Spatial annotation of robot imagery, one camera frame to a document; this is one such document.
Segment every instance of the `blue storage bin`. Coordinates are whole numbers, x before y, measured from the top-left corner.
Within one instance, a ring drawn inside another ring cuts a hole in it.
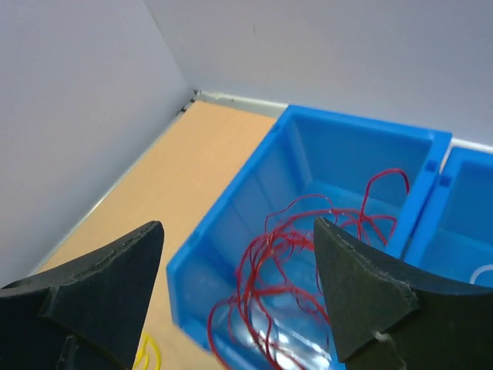
[[[405,261],[446,278],[493,287],[493,156],[453,148],[431,192]]]
[[[392,167],[409,176],[409,196],[400,176],[382,178],[371,189],[366,213],[398,217],[385,250],[401,257],[450,140],[450,133],[289,106],[169,262],[166,273],[174,322],[210,350],[206,335],[210,310],[235,290],[235,269],[248,244],[263,233],[265,217],[309,193],[329,197],[335,207],[359,208],[368,180]],[[320,202],[299,203],[292,211],[320,209],[324,207]],[[313,219],[304,222],[301,227],[313,230]],[[383,221],[379,226],[388,235],[390,224]],[[376,235],[371,234],[371,242],[383,247]],[[292,257],[285,266],[291,280],[305,289],[315,286],[314,268],[313,253]],[[313,318],[283,312],[293,299],[273,298],[266,304],[277,312],[277,339],[296,348],[307,368],[339,367],[334,346],[324,349],[326,328]],[[267,325],[252,310],[254,324]],[[231,340],[227,325],[226,311],[215,315],[214,338],[221,355],[233,368],[266,368],[262,355],[247,344],[244,325],[233,327],[243,344]]]

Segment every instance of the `red wire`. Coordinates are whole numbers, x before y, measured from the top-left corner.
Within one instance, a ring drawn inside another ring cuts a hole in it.
[[[274,369],[281,370],[282,368],[277,363],[277,354],[282,354],[286,358],[290,359],[298,368],[303,369],[304,367],[299,363],[295,357],[288,352],[288,350],[281,348],[280,345],[271,340],[271,332],[275,327],[274,319],[265,307],[262,298],[273,297],[279,294],[291,294],[300,311],[305,314],[311,315],[314,319],[322,321],[330,325],[329,316],[325,307],[319,303],[315,298],[323,296],[322,290],[320,288],[319,274],[317,268],[315,268],[315,286],[317,293],[311,294],[304,289],[297,287],[289,279],[286,271],[283,269],[283,264],[286,263],[296,252],[301,251],[314,251],[313,242],[313,232],[304,234],[300,230],[296,230],[293,224],[306,217],[316,217],[323,215],[333,215],[334,222],[337,224],[340,217],[346,217],[348,220],[340,224],[340,227],[345,228],[350,225],[356,225],[357,237],[361,239],[362,236],[366,242],[370,243],[370,237],[367,231],[364,229],[363,225],[365,223],[369,224],[374,230],[378,238],[381,240],[383,245],[387,245],[387,238],[383,235],[380,228],[376,225],[377,220],[389,220],[392,223],[391,231],[388,237],[391,237],[394,233],[395,227],[397,225],[397,219],[393,216],[386,214],[376,214],[368,216],[365,214],[365,207],[367,205],[368,197],[370,196],[370,190],[373,183],[382,177],[391,174],[399,174],[404,179],[404,185],[406,194],[409,194],[410,186],[409,179],[406,173],[398,168],[391,168],[385,170],[371,177],[370,181],[366,186],[363,201],[361,203],[361,208],[359,210],[347,209],[347,208],[334,208],[332,201],[320,194],[308,194],[297,198],[291,202],[283,210],[274,212],[268,215],[264,222],[264,233],[255,237],[248,248],[243,254],[240,264],[236,269],[236,290],[233,295],[225,300],[216,303],[212,310],[210,311],[207,320],[207,337],[210,344],[211,352],[218,358],[220,363],[225,368],[230,368],[224,358],[220,355],[213,338],[213,317],[218,309],[221,307],[228,307],[227,323],[228,323],[228,334],[233,341],[236,341],[233,330],[232,330],[232,313],[236,309],[240,315],[241,321],[245,324],[255,346],[259,349],[260,353],[263,354],[267,362]],[[307,198],[320,198],[326,200],[329,207],[327,209],[321,210],[309,210],[300,214],[293,214],[286,219],[279,220],[271,232],[268,231],[269,221],[276,216],[285,214],[288,212],[295,204],[305,200]],[[273,264],[280,276],[283,279],[282,284],[267,284],[260,276],[260,270],[269,260],[273,261]],[[245,274],[245,280],[243,281],[243,273],[245,272],[246,265],[250,268],[250,272]],[[267,320],[267,330],[262,336],[258,330],[251,323],[250,309],[252,304],[257,306],[257,309],[265,316]],[[329,344],[329,337],[327,336],[327,347]]]

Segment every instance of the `wooden table surface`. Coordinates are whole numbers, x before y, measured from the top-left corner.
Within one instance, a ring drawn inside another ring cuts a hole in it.
[[[165,267],[274,122],[270,117],[195,102],[42,270],[106,245],[149,220],[160,220],[165,228],[163,256],[144,330],[158,341],[162,369],[220,368],[173,325]]]

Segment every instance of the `yellow wire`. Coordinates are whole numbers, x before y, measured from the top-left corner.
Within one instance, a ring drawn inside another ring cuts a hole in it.
[[[137,369],[140,365],[142,359],[144,358],[144,368],[143,370],[148,370],[149,368],[149,354],[147,353],[147,343],[150,344],[154,353],[156,354],[156,367],[155,370],[161,369],[161,351],[159,350],[159,346],[156,343],[156,340],[149,334],[143,331],[142,333],[142,345],[136,353],[136,360],[133,363],[132,369]]]

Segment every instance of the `white wire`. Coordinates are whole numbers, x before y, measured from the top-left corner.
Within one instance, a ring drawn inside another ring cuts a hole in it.
[[[493,264],[486,264],[485,266],[478,267],[475,272],[472,273],[471,279],[469,279],[469,284],[474,284],[479,275],[486,271],[493,271]]]

